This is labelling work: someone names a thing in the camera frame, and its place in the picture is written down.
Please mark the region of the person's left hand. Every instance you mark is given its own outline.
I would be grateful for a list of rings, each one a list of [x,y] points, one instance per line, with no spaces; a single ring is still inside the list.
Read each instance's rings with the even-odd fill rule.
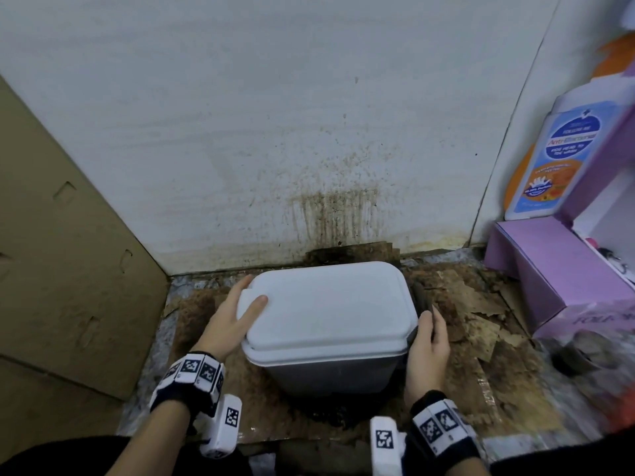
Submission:
[[[237,303],[253,279],[253,275],[247,275],[232,287],[190,350],[191,353],[207,353],[219,362],[225,362],[240,346],[241,342],[237,340]]]

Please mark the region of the person's right hand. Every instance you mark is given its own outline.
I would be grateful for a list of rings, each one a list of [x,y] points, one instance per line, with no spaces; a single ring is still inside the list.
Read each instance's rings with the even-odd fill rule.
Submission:
[[[417,327],[417,335],[410,346],[406,365],[404,402],[408,409],[426,393],[432,390],[442,391],[446,381],[450,354],[446,322],[433,304],[423,312],[433,312],[433,342],[419,343]]]

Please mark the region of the white bin lid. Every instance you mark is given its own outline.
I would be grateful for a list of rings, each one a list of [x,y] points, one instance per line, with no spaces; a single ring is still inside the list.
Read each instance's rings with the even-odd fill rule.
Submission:
[[[400,356],[418,322],[404,275],[382,261],[261,273],[238,319],[258,296],[268,302],[242,351],[263,368]]]

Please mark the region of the grey plastic bin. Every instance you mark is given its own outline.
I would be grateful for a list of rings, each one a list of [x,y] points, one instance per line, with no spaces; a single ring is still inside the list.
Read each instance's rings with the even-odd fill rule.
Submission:
[[[283,391],[294,397],[381,392],[404,359],[416,332],[417,328],[411,334],[406,352],[400,356],[266,367],[265,370]]]

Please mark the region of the person's right forearm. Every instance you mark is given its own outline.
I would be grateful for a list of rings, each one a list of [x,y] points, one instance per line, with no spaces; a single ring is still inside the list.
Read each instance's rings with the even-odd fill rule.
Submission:
[[[491,476],[483,461],[476,457],[465,459],[456,464],[448,474],[451,476]]]

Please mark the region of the person's left forearm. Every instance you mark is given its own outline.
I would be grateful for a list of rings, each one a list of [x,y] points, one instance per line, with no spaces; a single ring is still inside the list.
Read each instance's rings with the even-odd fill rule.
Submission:
[[[185,404],[167,400],[147,417],[106,476],[171,476],[190,424]]]

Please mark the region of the soiled torn cardboard sheet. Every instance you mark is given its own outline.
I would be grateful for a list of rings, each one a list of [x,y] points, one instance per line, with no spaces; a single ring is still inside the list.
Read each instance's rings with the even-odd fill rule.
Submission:
[[[536,344],[521,327],[522,310],[506,277],[486,269],[483,248],[400,255],[388,242],[316,249],[299,267],[383,261],[399,268],[413,297],[435,304],[447,324],[451,357],[446,392],[481,437],[559,430],[561,418],[544,392],[545,367]],[[299,402],[282,394],[271,376],[238,353],[228,361],[228,392],[243,400],[239,443],[279,440],[368,441],[369,419],[407,418],[402,375],[367,397]]]

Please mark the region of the black wrist band with markers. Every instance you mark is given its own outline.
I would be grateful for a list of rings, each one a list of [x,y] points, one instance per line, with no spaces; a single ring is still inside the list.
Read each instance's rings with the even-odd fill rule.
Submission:
[[[206,352],[190,352],[174,362],[156,386],[148,408],[153,412],[163,402],[184,404],[190,421],[200,415],[215,416],[221,397],[226,367]]]
[[[410,409],[402,457],[404,476],[446,476],[468,459],[481,460],[474,429],[439,390],[426,392]]]

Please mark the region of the purple cardboard box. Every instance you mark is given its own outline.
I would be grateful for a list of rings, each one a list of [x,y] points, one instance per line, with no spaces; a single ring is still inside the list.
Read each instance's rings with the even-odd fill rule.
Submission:
[[[598,248],[635,272],[635,107],[555,215],[494,226],[484,264],[520,281],[534,338],[635,330],[635,286]]]

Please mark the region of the dark round container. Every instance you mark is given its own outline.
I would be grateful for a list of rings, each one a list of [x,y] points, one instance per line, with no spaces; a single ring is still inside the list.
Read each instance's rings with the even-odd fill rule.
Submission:
[[[615,344],[594,331],[581,330],[551,355],[552,366],[568,377],[583,376],[620,366]]]

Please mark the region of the brown cardboard panel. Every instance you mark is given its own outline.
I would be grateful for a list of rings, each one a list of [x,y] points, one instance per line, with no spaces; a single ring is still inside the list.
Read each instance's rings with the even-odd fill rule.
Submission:
[[[0,463],[113,434],[165,272],[0,75]]]

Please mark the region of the small black and white item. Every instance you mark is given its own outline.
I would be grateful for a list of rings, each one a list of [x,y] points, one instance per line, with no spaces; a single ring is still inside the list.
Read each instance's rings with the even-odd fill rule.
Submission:
[[[616,256],[615,253],[608,248],[598,248],[597,251],[625,280],[628,280],[635,286],[635,272],[631,271],[629,265],[626,264],[622,258]]]

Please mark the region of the white bottle with blue label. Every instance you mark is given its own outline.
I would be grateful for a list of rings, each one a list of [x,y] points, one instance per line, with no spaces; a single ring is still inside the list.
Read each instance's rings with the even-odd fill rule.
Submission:
[[[526,167],[511,183],[505,221],[554,215],[635,106],[635,76],[597,77],[554,101]]]

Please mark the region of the red blurred object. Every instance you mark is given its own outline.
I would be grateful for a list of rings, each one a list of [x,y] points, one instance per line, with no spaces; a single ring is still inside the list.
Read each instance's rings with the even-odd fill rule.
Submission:
[[[607,415],[607,421],[610,433],[635,426],[635,383],[618,397]]]

